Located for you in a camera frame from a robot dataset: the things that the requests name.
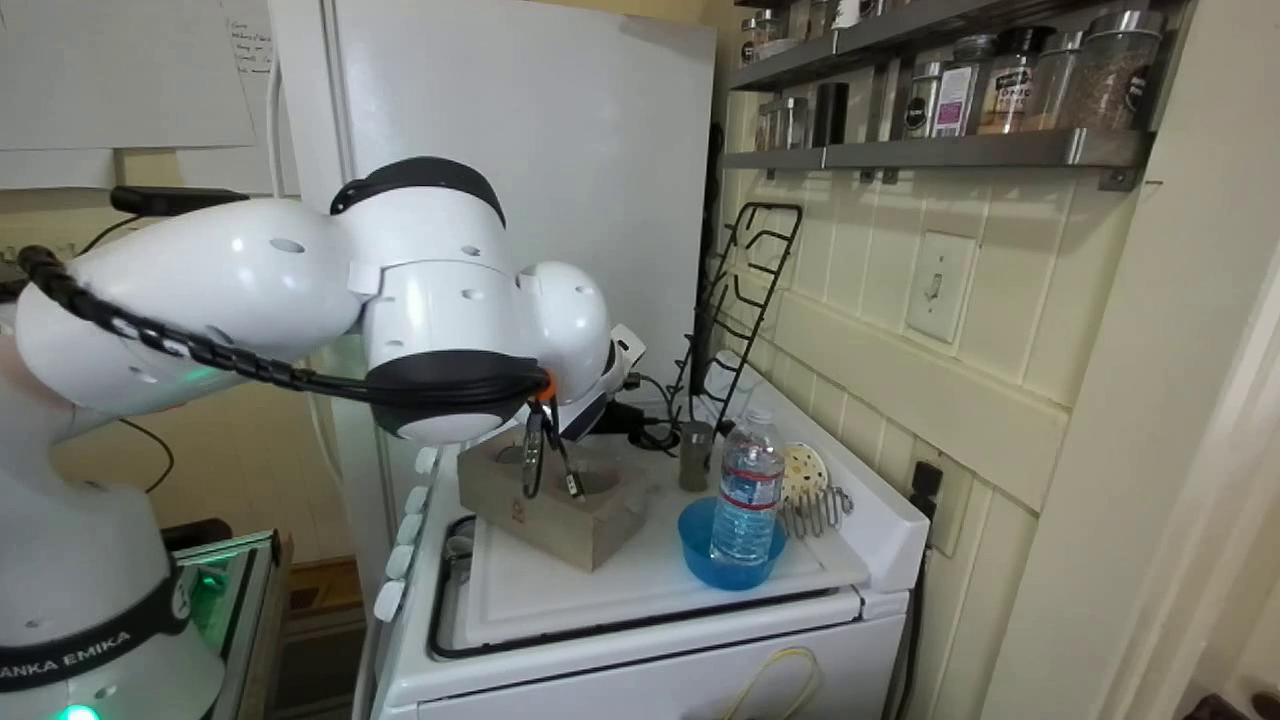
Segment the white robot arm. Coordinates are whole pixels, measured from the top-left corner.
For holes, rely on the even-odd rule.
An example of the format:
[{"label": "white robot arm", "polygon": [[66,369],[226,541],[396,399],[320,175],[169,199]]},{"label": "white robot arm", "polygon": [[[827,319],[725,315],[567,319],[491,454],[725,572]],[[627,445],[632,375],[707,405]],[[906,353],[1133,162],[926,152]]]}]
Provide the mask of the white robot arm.
[{"label": "white robot arm", "polygon": [[[56,439],[236,375],[368,399],[412,445],[478,439],[554,393],[571,435],[635,360],[580,269],[511,269],[499,199],[454,162],[381,169],[334,217],[222,205],[67,278],[42,251],[30,269],[42,288],[0,309],[0,715],[199,715],[222,683],[149,500],[56,479]],[[364,379],[288,366],[343,334]]]}]

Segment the bowl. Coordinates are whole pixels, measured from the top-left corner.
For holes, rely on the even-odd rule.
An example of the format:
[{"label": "bowl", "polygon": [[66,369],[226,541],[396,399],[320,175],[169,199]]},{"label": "bowl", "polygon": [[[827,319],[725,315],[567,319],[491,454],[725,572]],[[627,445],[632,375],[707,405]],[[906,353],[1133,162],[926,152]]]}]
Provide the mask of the bowl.
[{"label": "bowl", "polygon": [[693,500],[683,512],[681,512],[681,547],[683,547],[683,566],[697,580],[711,583],[711,590],[725,590],[725,592],[749,592],[758,583],[768,580],[771,566],[785,558],[790,547],[790,534],[778,529],[771,534],[771,546],[768,546],[768,559],[758,566],[758,569],[746,569],[746,566],[715,566],[711,559],[711,521],[715,521],[715,500],[706,495],[706,500]]}]

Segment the wall shelf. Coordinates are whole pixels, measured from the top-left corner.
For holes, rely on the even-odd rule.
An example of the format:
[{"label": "wall shelf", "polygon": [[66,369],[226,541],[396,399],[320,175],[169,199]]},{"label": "wall shelf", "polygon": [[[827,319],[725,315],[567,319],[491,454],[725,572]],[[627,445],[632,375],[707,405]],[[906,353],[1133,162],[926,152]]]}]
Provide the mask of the wall shelf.
[{"label": "wall shelf", "polygon": [[1148,162],[1152,132],[1019,132],[1019,135],[934,135],[889,145],[834,145],[785,152],[734,152],[720,169],[768,171],[886,171],[886,169],[1095,169],[1099,189],[1130,192]]},{"label": "wall shelf", "polygon": [[838,29],[834,37],[739,63],[734,89],[778,93],[790,83],[834,78],[862,61],[900,55],[914,48],[949,45],[967,31],[998,31],[1010,23],[1054,19],[1080,7],[1099,7],[1099,0],[914,0],[908,7],[889,7],[886,17],[867,17],[856,29]]}]

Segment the spice jar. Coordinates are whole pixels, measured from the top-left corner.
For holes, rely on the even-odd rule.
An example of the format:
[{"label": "spice jar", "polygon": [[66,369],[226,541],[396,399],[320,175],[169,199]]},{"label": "spice jar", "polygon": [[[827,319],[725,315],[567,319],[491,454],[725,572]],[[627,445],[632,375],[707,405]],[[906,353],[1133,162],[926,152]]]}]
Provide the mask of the spice jar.
[{"label": "spice jar", "polygon": [[1110,13],[1088,23],[1068,97],[1078,128],[1148,124],[1161,31],[1161,13]]},{"label": "spice jar", "polygon": [[992,37],[962,37],[946,78],[938,81],[934,135],[967,135]]},{"label": "spice jar", "polygon": [[1038,93],[1031,93],[1031,124],[1038,128],[1068,128],[1068,89],[1078,78],[1083,31],[1055,31],[1038,63]]},{"label": "spice jar", "polygon": [[768,147],[790,147],[790,97],[778,93],[768,107],[771,107],[771,124],[768,124],[771,139],[768,139]]},{"label": "spice jar", "polygon": [[938,117],[938,83],[946,78],[942,61],[926,61],[908,73],[908,89],[900,99],[900,135],[934,135],[934,117]]},{"label": "spice jar", "polygon": [[739,61],[754,63],[761,55],[761,17],[746,19]]},{"label": "spice jar", "polygon": [[844,145],[849,128],[849,83],[815,83],[811,147]]},{"label": "spice jar", "polygon": [[849,83],[849,106],[844,106],[844,145],[866,145],[871,139],[871,120],[876,120],[876,69],[856,69],[844,78]]},{"label": "spice jar", "polygon": [[790,48],[790,17],[785,13],[765,7],[765,13],[758,13],[758,23],[761,23],[758,29],[758,55],[761,61]]},{"label": "spice jar", "polygon": [[906,61],[889,55],[886,63],[876,63],[876,89],[871,89],[871,128],[867,139],[886,145],[891,139],[900,128],[900,89],[906,81]]},{"label": "spice jar", "polygon": [[867,17],[886,17],[886,6],[889,0],[862,0],[862,17],[867,19]]},{"label": "spice jar", "polygon": [[977,132],[1010,135],[1038,128],[1028,107],[1038,93],[1038,55],[1045,53],[1049,37],[1054,29],[1039,23],[998,37]]},{"label": "spice jar", "polygon": [[842,7],[842,0],[811,0],[811,13],[815,13],[815,37],[827,37],[834,31],[834,23],[838,23],[838,7]]},{"label": "spice jar", "polygon": [[810,99],[806,97],[785,99],[785,147],[810,147]]},{"label": "spice jar", "polygon": [[815,37],[811,31],[811,23],[815,23],[815,6],[811,0],[794,0],[794,7],[790,7],[790,37],[800,45],[800,39],[810,39],[810,37]]},{"label": "spice jar", "polygon": [[771,145],[771,106],[778,106],[778,97],[761,97],[761,106],[758,106],[758,152],[771,152],[778,145]]}]

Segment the white refrigerator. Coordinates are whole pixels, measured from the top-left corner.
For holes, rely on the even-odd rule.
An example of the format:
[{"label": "white refrigerator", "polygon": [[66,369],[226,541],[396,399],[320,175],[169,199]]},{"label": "white refrigerator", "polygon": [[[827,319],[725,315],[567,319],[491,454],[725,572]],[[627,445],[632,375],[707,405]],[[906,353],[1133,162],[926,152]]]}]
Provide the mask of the white refrigerator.
[{"label": "white refrigerator", "polygon": [[[271,31],[308,205],[404,157],[471,165],[511,257],[580,266],[649,346],[640,374],[677,375],[706,225],[707,29],[538,0],[271,0]],[[334,412],[372,601],[415,464],[364,410]]]}]

